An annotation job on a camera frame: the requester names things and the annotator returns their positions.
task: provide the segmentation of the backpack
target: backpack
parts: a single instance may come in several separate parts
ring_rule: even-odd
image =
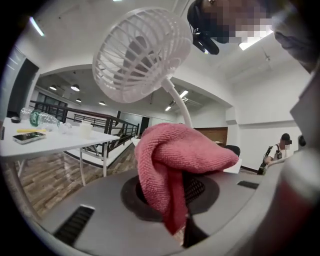
[[[278,144],[275,144],[275,146],[278,148],[276,153],[278,154],[280,152],[280,148],[279,148],[279,145]],[[264,172],[265,172],[265,167],[266,167],[266,164],[265,164],[265,159],[269,156],[270,154],[270,151],[271,149],[273,148],[274,146],[269,146],[268,147],[268,150],[265,152],[264,156],[263,156],[263,159],[262,159],[262,164],[260,165],[259,167],[259,170],[257,172],[258,175],[263,175]]]

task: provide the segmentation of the black chair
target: black chair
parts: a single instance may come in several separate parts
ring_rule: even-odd
[[[238,157],[240,156],[240,148],[238,146],[234,146],[234,145],[226,145],[224,147],[225,149],[231,150],[233,153],[235,153]]]

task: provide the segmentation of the green bottle label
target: green bottle label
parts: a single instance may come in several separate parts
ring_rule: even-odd
[[[39,124],[38,124],[38,121],[39,121],[39,115],[40,115],[40,111],[39,110],[34,110],[31,112],[30,114],[30,124],[32,126],[35,126],[37,127]]]

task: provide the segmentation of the smartphone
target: smartphone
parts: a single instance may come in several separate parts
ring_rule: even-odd
[[[26,143],[30,143],[30,142],[44,139],[45,137],[46,137],[46,135],[43,133],[30,132],[30,133],[26,133],[26,134],[15,135],[15,136],[13,136],[13,140],[19,144],[26,144]]]

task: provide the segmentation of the wooden floor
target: wooden floor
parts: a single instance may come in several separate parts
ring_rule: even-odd
[[[107,175],[136,168],[137,161],[134,149],[133,144],[126,148],[111,164],[107,170]],[[11,171],[7,168],[5,172],[11,191],[16,195],[17,192],[10,178]],[[87,163],[83,163],[83,171],[86,184],[103,176],[102,168]],[[43,217],[52,207],[83,187],[79,161],[63,152],[28,160],[20,181],[29,201],[40,217]],[[20,208],[25,212],[26,208],[23,205],[20,205]]]

